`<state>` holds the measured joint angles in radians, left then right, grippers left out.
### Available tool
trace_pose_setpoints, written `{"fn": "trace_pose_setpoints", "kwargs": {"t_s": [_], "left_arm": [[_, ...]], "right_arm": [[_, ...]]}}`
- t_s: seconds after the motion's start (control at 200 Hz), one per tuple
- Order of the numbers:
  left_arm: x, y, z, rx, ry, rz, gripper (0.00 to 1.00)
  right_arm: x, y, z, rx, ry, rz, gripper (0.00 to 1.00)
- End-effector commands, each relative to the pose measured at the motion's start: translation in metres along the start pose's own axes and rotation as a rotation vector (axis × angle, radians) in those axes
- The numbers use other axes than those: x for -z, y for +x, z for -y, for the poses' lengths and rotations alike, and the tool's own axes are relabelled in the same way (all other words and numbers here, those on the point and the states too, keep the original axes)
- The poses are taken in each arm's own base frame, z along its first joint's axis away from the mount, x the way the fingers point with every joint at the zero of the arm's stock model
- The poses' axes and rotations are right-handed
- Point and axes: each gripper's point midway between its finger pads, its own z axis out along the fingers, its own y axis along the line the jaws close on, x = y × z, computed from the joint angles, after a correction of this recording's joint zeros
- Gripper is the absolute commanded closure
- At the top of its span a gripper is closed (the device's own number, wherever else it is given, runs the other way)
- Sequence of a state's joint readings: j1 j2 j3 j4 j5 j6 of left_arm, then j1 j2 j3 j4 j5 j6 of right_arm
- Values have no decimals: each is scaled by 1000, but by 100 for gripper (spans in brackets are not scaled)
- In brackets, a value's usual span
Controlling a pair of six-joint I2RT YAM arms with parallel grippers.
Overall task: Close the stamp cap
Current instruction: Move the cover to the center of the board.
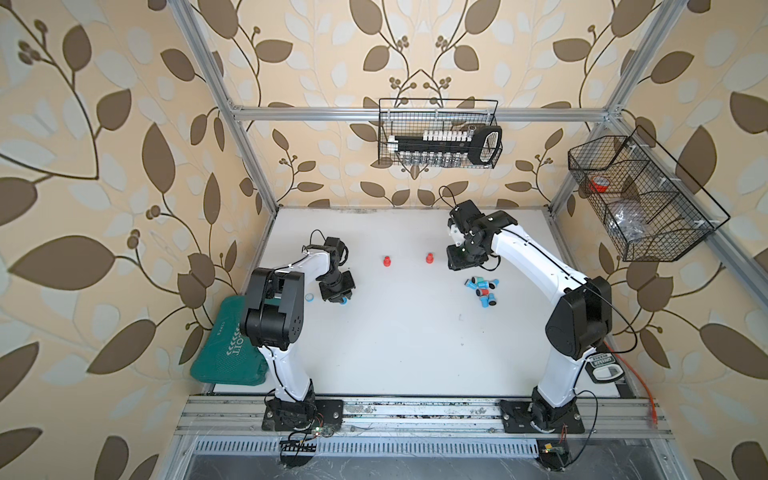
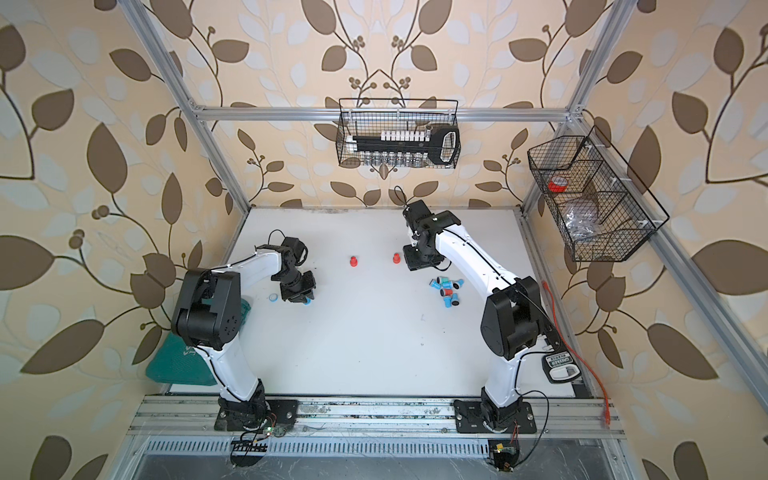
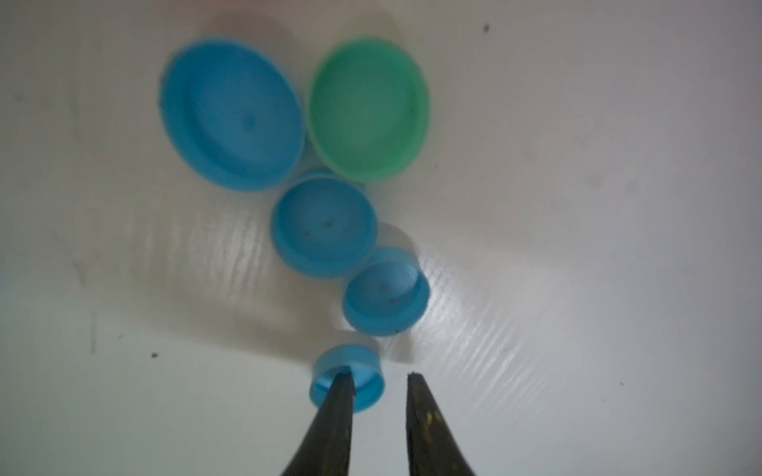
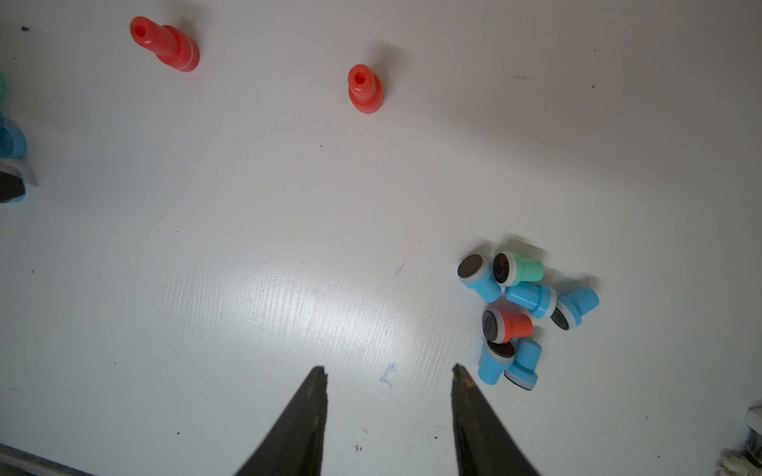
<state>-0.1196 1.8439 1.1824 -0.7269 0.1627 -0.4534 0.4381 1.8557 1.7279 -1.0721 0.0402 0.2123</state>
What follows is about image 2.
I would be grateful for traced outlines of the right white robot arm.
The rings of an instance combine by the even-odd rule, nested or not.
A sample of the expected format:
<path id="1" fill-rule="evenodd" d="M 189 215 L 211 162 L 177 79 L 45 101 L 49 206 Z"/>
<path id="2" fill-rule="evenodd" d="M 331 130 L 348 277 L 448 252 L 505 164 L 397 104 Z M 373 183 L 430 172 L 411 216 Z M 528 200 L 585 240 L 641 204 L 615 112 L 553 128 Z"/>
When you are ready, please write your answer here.
<path id="1" fill-rule="evenodd" d="M 439 226 L 433 220 L 429 217 L 408 225 L 412 242 L 404 249 L 406 262 L 414 270 L 447 259 L 483 296 L 480 332 L 496 360 L 482 396 L 494 409 L 510 407 L 522 397 L 517 377 L 523 357 L 563 347 L 541 305 L 539 284 L 532 277 L 521 278 L 505 269 L 463 226 Z"/>

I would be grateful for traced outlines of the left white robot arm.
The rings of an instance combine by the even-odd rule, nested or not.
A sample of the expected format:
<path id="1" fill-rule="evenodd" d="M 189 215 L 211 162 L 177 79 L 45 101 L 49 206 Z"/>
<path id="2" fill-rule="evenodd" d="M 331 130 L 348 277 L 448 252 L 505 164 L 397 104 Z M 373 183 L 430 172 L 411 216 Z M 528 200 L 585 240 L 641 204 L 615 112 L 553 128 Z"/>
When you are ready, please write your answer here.
<path id="1" fill-rule="evenodd" d="M 260 380 L 245 359 L 239 332 L 242 286 L 269 279 L 279 284 L 285 302 L 308 304 L 314 299 L 313 273 L 302 272 L 308 248 L 290 237 L 281 245 L 261 245 L 249 257 L 219 267 L 188 270 L 171 320 L 172 333 L 207 363 L 228 402 L 255 398 Z"/>

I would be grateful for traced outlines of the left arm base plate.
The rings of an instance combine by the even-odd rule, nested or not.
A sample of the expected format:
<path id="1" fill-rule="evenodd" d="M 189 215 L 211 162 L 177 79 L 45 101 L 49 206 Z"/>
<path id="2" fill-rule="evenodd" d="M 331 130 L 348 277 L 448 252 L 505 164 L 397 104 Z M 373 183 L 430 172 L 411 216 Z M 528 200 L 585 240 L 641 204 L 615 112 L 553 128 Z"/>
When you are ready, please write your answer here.
<path id="1" fill-rule="evenodd" d="M 214 423 L 216 431 L 267 433 L 276 429 L 275 436 L 283 436 L 293 429 L 298 418 L 299 402 L 294 399 L 256 399 L 233 402 L 218 399 L 219 413 Z"/>

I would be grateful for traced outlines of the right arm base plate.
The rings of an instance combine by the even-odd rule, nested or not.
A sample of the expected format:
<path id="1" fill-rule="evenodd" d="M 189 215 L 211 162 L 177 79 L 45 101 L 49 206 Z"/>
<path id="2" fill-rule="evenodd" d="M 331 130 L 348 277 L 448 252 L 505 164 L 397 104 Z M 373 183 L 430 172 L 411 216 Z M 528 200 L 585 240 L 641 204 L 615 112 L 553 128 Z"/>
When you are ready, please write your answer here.
<path id="1" fill-rule="evenodd" d="M 536 420 L 528 402 L 518 400 L 510 406 L 497 408 L 489 400 L 454 400 L 456 430 L 460 434 L 511 435 L 537 432 Z"/>

